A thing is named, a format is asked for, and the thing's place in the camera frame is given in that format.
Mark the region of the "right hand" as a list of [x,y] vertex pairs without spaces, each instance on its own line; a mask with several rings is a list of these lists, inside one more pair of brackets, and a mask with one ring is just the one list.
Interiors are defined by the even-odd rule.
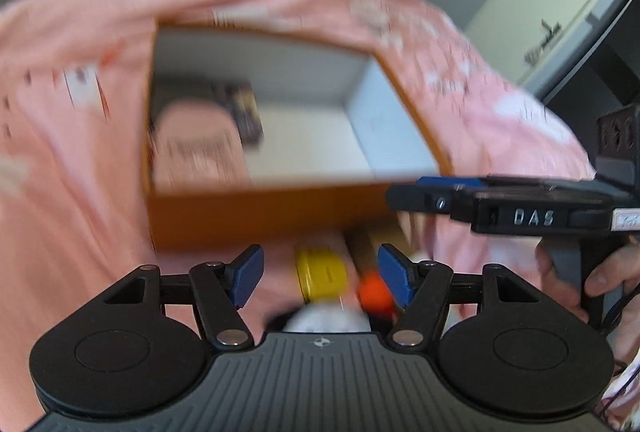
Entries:
[[[542,244],[536,249],[536,260],[541,291],[576,317],[586,321],[588,316],[579,307],[580,291],[556,276],[551,256]],[[593,270],[586,281],[586,293],[589,296],[600,296],[618,287],[631,293],[639,285],[639,266],[639,244],[628,243]],[[616,358],[627,364],[634,360],[639,351],[639,296],[635,296],[623,310],[622,319],[615,330],[613,350]]]

